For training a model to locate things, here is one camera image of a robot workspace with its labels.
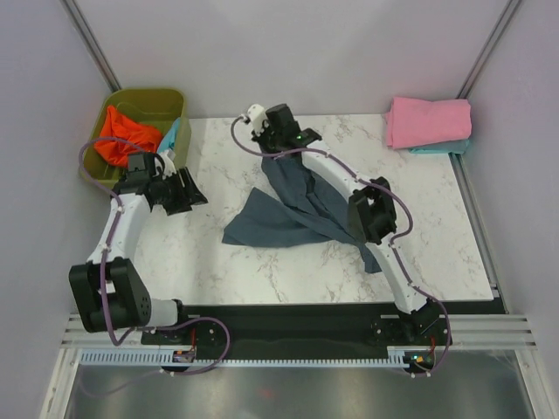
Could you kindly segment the grey-blue t shirt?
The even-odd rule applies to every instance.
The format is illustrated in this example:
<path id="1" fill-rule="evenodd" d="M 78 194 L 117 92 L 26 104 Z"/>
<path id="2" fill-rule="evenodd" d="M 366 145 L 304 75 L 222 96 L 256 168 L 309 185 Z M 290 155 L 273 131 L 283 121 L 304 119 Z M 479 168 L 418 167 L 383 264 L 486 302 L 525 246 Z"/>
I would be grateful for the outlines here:
<path id="1" fill-rule="evenodd" d="M 224 227 L 224 244 L 280 249 L 336 241 L 359 250 L 367 273 L 381 271 L 372 252 L 350 235 L 348 204 L 334 187 L 296 158 L 264 158 L 261 169 L 277 196 L 252 189 Z"/>

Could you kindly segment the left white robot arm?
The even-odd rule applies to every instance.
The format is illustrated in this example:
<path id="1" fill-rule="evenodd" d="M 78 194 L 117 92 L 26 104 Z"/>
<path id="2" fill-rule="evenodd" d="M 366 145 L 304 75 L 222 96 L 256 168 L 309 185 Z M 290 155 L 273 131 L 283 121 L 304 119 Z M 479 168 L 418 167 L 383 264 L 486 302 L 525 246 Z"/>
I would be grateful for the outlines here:
<path id="1" fill-rule="evenodd" d="M 192 324 L 179 314 L 181 303 L 152 298 L 133 263 L 141 232 L 155 207 L 173 216 L 208 202 L 189 170 L 175 166 L 174 156 L 169 149 L 130 155 L 128 170 L 109 190 L 109 218 L 99 243 L 84 264 L 69 271 L 78 313 L 89 333 L 160 327 L 173 343 L 190 337 Z"/>

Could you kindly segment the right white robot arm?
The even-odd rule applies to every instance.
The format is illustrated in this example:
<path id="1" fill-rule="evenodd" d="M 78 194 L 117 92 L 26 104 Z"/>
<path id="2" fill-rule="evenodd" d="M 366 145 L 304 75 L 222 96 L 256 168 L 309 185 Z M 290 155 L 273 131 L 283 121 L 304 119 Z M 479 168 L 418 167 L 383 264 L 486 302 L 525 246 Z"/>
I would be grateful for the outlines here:
<path id="1" fill-rule="evenodd" d="M 452 342 L 448 312 L 441 301 L 421 290 L 413 281 L 417 274 L 397 240 L 409 235 L 414 223 L 411 212 L 390 189 L 383 177 L 366 180 L 332 154 L 321 135 L 301 129 L 286 104 L 268 109 L 250 106 L 243 117 L 266 157 L 299 155 L 304 168 L 320 176 L 348 204 L 350 235 L 371 251 L 390 285 L 398 310 L 400 333 L 413 344 L 438 337 L 439 346 Z"/>

